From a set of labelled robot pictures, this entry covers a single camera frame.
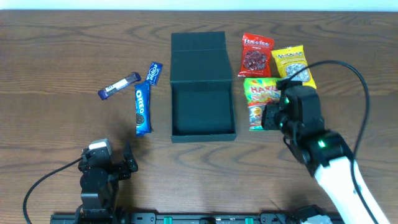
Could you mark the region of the Haribo gummy candy bag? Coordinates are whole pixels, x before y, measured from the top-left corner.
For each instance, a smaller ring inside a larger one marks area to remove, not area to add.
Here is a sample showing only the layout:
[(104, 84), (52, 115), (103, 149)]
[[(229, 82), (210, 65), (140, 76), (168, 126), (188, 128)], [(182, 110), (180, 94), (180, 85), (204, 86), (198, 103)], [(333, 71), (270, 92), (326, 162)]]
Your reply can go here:
[(280, 78), (245, 78), (243, 87), (248, 102), (249, 130), (263, 131), (261, 125), (262, 112), (265, 106), (271, 103), (278, 103), (280, 90), (276, 84)]

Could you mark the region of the yellow candy bag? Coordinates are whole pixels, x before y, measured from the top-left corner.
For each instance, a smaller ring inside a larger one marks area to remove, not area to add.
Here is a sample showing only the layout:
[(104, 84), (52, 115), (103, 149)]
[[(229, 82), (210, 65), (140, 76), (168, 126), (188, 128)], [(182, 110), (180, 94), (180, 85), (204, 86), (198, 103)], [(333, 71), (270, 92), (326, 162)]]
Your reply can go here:
[[(273, 50), (272, 57), (281, 78), (286, 79), (308, 66), (302, 45)], [(301, 81), (304, 86), (317, 88), (309, 69), (294, 76), (292, 81)]]

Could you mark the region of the red candy bag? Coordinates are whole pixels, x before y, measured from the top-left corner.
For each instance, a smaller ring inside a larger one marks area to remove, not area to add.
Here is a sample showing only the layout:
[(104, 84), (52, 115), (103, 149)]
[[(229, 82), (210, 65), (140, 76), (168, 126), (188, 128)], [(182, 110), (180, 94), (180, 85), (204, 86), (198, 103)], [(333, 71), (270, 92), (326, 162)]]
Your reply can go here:
[(245, 32), (239, 77), (270, 78), (274, 39)]

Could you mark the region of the blue Oreo cookie pack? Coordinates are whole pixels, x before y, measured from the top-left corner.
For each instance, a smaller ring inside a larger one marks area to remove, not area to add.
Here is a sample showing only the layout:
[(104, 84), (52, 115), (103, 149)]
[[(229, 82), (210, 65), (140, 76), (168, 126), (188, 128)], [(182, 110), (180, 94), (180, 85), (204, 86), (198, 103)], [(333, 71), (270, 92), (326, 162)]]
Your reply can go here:
[(135, 85), (136, 97), (136, 136), (151, 133), (150, 127), (150, 84)]

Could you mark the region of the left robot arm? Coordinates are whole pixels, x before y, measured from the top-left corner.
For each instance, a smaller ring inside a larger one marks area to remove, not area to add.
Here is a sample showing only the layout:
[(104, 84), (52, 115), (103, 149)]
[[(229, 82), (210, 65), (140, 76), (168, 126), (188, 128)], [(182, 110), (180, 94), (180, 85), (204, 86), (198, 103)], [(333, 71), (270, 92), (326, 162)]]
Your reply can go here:
[(138, 165), (127, 142), (123, 160), (112, 161), (112, 149), (107, 139), (93, 141), (82, 151), (78, 169), (82, 204), (75, 212), (75, 223), (129, 223), (128, 213), (116, 206), (119, 181), (131, 178)]

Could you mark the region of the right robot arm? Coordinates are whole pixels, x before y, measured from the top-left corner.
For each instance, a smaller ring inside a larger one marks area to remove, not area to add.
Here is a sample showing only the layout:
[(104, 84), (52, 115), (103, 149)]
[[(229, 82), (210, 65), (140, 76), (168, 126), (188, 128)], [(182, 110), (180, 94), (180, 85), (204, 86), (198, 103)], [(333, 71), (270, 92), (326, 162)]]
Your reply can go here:
[(326, 192), (345, 223), (388, 223), (361, 176), (353, 151), (336, 131), (325, 128), (319, 95), (310, 86), (280, 88), (266, 105), (264, 129), (278, 129), (283, 142)]

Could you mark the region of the blue Eclipse mint pack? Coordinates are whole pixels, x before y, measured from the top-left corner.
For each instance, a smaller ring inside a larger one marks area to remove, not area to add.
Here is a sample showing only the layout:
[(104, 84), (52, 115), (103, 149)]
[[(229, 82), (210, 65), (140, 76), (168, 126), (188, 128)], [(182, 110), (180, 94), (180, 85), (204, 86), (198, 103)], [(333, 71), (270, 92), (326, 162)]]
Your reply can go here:
[(160, 77), (162, 69), (163, 69), (163, 65), (161, 63), (152, 62), (150, 65), (150, 68), (147, 72), (146, 81), (150, 85), (156, 86), (159, 81), (159, 77)]

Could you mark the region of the dark green gift box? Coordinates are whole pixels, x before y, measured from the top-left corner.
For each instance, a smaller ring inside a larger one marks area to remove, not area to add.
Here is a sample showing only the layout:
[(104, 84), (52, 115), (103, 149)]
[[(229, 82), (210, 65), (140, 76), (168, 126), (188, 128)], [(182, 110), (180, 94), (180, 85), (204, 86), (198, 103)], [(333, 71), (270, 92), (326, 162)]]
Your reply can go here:
[(170, 87), (173, 143), (236, 139), (225, 32), (173, 33)]

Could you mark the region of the purple white candy bar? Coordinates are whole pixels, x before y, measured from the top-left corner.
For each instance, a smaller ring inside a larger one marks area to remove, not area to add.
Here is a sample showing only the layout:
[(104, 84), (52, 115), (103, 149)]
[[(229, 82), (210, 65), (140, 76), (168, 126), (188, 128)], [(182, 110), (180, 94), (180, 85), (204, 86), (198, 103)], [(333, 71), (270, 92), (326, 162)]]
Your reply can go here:
[(130, 75), (126, 76), (125, 78), (121, 79), (120, 81), (107, 86), (97, 92), (98, 96), (101, 100), (108, 99), (111, 95), (115, 94), (116, 92), (122, 90), (123, 88), (141, 81), (141, 76), (137, 72), (132, 72)]

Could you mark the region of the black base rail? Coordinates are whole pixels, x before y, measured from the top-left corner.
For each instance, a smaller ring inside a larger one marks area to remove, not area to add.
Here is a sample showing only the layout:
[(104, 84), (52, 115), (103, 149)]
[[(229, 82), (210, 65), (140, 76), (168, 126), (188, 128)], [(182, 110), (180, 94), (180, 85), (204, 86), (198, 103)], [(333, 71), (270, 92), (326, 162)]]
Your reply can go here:
[(274, 224), (274, 223), (344, 223), (336, 215), (328, 218), (317, 216), (310, 220), (296, 221), (283, 213), (262, 213), (260, 215), (156, 215), (154, 213), (132, 213), (127, 221), (131, 224)]

